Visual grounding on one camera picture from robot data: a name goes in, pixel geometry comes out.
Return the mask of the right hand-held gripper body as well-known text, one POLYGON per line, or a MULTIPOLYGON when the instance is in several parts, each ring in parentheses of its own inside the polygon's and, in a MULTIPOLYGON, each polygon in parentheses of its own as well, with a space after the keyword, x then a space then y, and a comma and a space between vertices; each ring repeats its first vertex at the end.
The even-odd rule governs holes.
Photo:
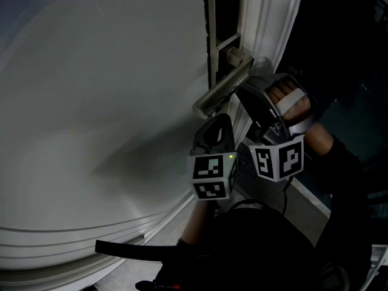
POLYGON ((309 115, 294 125, 285 122, 279 114, 284 123, 284 137, 259 138, 258 144, 249 146, 257 175, 273 182, 279 182, 303 171, 303 133, 310 129, 317 121, 315 113, 317 107, 316 99, 309 95, 293 76, 286 73, 261 77, 251 76, 248 82, 270 82, 272 86, 277 81, 283 79, 293 82, 307 94, 311 108, 309 115))

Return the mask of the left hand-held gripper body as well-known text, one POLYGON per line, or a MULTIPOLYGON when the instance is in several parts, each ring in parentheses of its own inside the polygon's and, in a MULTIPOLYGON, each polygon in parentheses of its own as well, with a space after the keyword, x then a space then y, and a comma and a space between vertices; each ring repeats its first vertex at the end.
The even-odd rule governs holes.
POLYGON ((192 150, 187 157, 187 176, 196 199, 229 199, 238 177, 238 154, 192 150))

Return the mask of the person's right hand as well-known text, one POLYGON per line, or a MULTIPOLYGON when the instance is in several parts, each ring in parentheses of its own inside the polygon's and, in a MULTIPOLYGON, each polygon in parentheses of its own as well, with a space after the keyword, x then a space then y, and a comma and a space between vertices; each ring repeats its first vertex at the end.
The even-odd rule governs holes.
POLYGON ((310 113, 311 103, 307 94, 289 80, 279 80, 267 94, 286 122, 301 122, 310 113))

